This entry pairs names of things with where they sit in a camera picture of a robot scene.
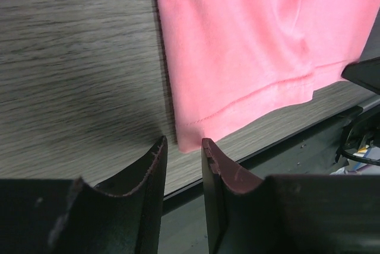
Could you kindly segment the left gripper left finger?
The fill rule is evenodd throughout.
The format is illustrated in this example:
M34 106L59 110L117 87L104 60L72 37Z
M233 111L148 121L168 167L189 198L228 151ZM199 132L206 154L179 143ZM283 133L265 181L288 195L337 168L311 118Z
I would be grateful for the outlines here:
M167 151L162 136L96 186L82 178L1 180L1 252L156 253Z

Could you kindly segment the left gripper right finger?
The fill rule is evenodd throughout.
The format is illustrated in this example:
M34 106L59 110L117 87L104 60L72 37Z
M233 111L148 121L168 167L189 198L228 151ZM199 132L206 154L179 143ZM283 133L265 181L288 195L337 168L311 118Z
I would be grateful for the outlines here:
M378 253L379 177L261 179L202 140L210 253Z

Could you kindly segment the light pink t shirt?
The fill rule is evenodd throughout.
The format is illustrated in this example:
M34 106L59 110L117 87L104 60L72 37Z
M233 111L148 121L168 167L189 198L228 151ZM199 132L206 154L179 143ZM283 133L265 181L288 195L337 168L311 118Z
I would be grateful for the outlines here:
M379 0L158 0L183 153L311 100L363 52Z

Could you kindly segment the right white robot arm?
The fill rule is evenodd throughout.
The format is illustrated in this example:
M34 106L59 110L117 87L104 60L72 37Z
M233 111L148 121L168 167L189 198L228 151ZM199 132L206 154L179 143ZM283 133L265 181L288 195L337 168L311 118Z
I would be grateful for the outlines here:
M372 58L347 65L341 77L376 94L380 92L380 59Z

